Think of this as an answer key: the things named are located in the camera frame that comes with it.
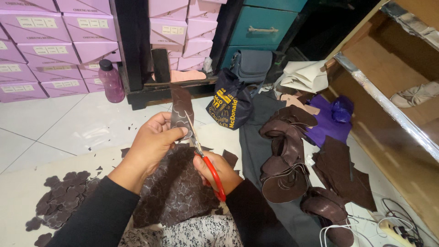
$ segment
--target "lavender shoebox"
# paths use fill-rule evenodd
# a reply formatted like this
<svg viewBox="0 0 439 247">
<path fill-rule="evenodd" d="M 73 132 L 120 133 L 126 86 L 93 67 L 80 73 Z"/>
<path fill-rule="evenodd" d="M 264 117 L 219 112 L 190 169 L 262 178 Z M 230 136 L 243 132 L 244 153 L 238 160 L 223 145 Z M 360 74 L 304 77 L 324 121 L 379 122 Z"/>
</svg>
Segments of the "lavender shoebox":
<svg viewBox="0 0 439 247">
<path fill-rule="evenodd" d="M 204 58 L 179 58 L 178 70 L 201 70 L 203 68 Z"/>
<path fill-rule="evenodd" d="M 226 4 L 227 3 L 227 0 L 203 0 L 203 1 L 208 1 L 208 2 L 217 3 L 217 4 Z"/>
<path fill-rule="evenodd" d="M 73 41 L 117 41 L 112 15 L 64 13 L 62 18 Z"/>
<path fill-rule="evenodd" d="M 111 15 L 108 0 L 57 0 L 56 2 L 59 10 L 65 13 Z"/>
<path fill-rule="evenodd" d="M 102 59 L 120 62 L 117 42 L 73 42 L 82 63 L 96 63 Z"/>
<path fill-rule="evenodd" d="M 0 84 L 0 101 L 3 103 L 48 98 L 38 82 Z"/>
<path fill-rule="evenodd" d="M 187 40 L 183 58 L 206 58 L 210 55 L 213 42 L 211 40 Z"/>
<path fill-rule="evenodd" d="M 2 63 L 26 64 L 27 62 L 12 41 L 0 40 L 0 64 Z"/>
<path fill-rule="evenodd" d="M 149 0 L 149 18 L 161 18 L 174 21 L 186 20 L 189 0 Z"/>
<path fill-rule="evenodd" d="M 26 64 L 0 64 L 0 84 L 38 81 Z"/>
<path fill-rule="evenodd" d="M 0 11 L 0 22 L 16 43 L 71 42 L 61 13 Z"/>
<path fill-rule="evenodd" d="M 97 62 L 91 62 L 91 63 L 85 63 L 78 65 L 79 71 L 81 72 L 81 75 L 83 78 L 97 78 L 98 71 L 99 71 L 99 64 Z M 118 69 L 117 63 L 113 63 L 113 69 Z"/>
<path fill-rule="evenodd" d="M 167 45 L 167 44 L 152 44 L 152 49 L 156 48 L 165 48 L 168 50 L 169 58 L 181 58 L 183 54 L 183 46 L 182 45 Z"/>
<path fill-rule="evenodd" d="M 177 70 L 178 69 L 178 58 L 170 58 L 169 59 L 169 68 L 171 70 Z"/>
<path fill-rule="evenodd" d="M 221 4 L 206 2 L 203 0 L 191 0 L 189 3 L 189 19 L 216 21 L 220 12 Z"/>
<path fill-rule="evenodd" d="M 187 24 L 183 21 L 149 18 L 151 44 L 184 45 Z"/>
<path fill-rule="evenodd" d="M 6 32 L 3 30 L 3 27 L 0 26 L 0 40 L 8 41 L 9 36 L 6 34 Z"/>
<path fill-rule="evenodd" d="M 50 97 L 60 97 L 74 94 L 88 94 L 84 80 L 61 80 L 42 82 L 44 90 Z"/>
<path fill-rule="evenodd" d="M 30 66 L 80 64 L 72 43 L 17 44 Z"/>
<path fill-rule="evenodd" d="M 105 91 L 104 85 L 99 78 L 84 79 L 90 93 Z"/>
<path fill-rule="evenodd" d="M 186 39 L 213 40 L 217 25 L 217 22 L 188 19 Z"/>
<path fill-rule="evenodd" d="M 45 67 L 30 66 L 38 81 L 57 81 L 57 80 L 82 80 L 76 65 L 55 65 Z"/>
<path fill-rule="evenodd" d="M 58 12 L 53 0 L 0 0 L 0 9 Z"/>
</svg>

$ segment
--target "black bottle cap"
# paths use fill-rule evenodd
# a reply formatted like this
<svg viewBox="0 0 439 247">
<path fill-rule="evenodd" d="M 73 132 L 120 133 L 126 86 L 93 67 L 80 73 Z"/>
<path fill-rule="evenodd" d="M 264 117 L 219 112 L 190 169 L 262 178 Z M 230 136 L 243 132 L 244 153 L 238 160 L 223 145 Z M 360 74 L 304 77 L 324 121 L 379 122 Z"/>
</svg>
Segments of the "black bottle cap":
<svg viewBox="0 0 439 247">
<path fill-rule="evenodd" d="M 101 68 L 101 70 L 110 71 L 113 69 L 113 64 L 110 60 L 102 59 L 99 61 L 99 67 Z"/>
</svg>

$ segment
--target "black sleeve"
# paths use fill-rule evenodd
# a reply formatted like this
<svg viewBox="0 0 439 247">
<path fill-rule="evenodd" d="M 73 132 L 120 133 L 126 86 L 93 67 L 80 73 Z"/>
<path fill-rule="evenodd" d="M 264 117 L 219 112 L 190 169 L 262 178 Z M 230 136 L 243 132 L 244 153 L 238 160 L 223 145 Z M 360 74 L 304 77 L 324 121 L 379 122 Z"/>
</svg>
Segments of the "black sleeve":
<svg viewBox="0 0 439 247">
<path fill-rule="evenodd" d="M 298 246 L 248 179 L 226 198 L 244 246 Z"/>
<path fill-rule="evenodd" d="M 105 176 L 46 247 L 118 246 L 139 199 Z"/>
</svg>

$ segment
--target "foil-covered shelf edge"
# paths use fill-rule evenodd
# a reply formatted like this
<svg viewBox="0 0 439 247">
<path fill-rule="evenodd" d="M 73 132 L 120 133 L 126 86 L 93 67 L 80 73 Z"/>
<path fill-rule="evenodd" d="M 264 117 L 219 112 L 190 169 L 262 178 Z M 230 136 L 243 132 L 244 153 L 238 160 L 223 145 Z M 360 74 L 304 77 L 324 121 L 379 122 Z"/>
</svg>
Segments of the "foil-covered shelf edge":
<svg viewBox="0 0 439 247">
<path fill-rule="evenodd" d="M 422 38 L 439 51 L 439 32 L 434 27 L 428 26 L 393 0 L 382 5 L 380 10 L 399 23 L 407 33 Z"/>
<path fill-rule="evenodd" d="M 433 158 L 439 162 L 439 146 L 416 126 L 390 99 L 388 99 L 342 52 L 334 55 L 334 59 L 348 71 L 352 77 L 374 98 L 376 102 L 407 131 Z"/>
</svg>

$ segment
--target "pink water bottle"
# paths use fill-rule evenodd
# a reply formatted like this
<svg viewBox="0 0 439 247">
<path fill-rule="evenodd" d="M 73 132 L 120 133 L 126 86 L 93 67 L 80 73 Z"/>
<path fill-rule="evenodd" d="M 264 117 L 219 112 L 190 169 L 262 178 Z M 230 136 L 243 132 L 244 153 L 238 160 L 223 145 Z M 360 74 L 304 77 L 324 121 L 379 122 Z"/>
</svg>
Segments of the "pink water bottle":
<svg viewBox="0 0 439 247">
<path fill-rule="evenodd" d="M 125 98 L 122 81 L 119 72 L 113 68 L 110 60 L 103 59 L 99 61 L 99 79 L 105 88 L 105 96 L 111 103 L 119 103 Z"/>
</svg>

